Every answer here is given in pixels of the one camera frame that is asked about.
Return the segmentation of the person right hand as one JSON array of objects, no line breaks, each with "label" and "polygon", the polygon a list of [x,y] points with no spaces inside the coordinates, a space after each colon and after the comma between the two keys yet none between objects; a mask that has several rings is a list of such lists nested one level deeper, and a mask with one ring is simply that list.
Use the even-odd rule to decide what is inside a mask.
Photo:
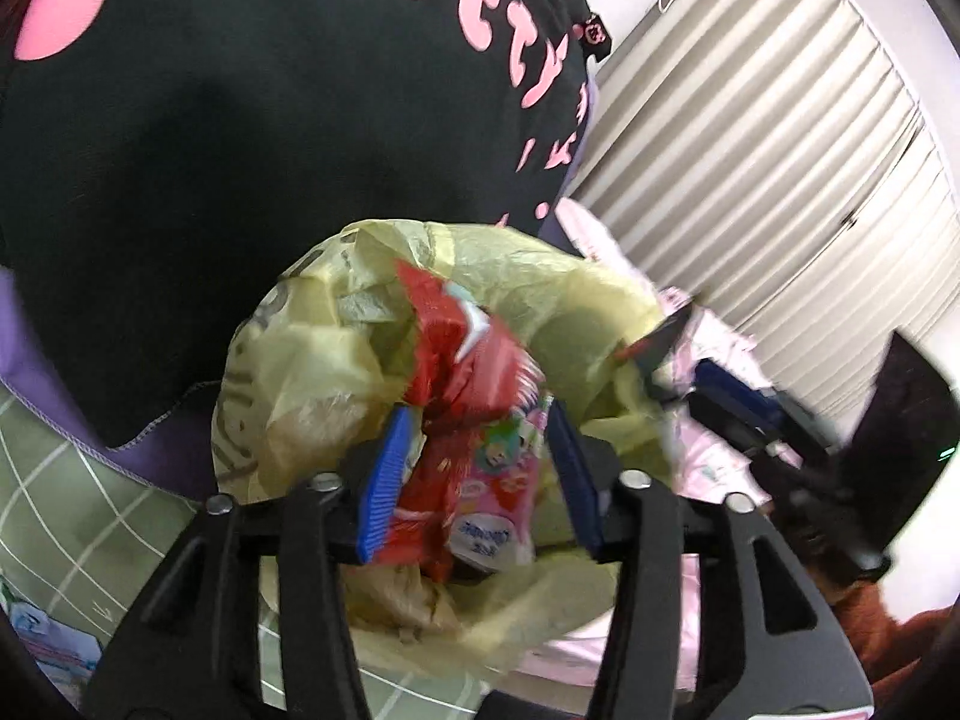
[{"label": "person right hand", "polygon": [[923,611],[908,621],[893,617],[878,586],[892,565],[884,553],[878,553],[877,566],[864,569],[836,544],[817,536],[805,544],[800,557],[871,683],[874,709],[882,710],[934,647],[952,608]]}]

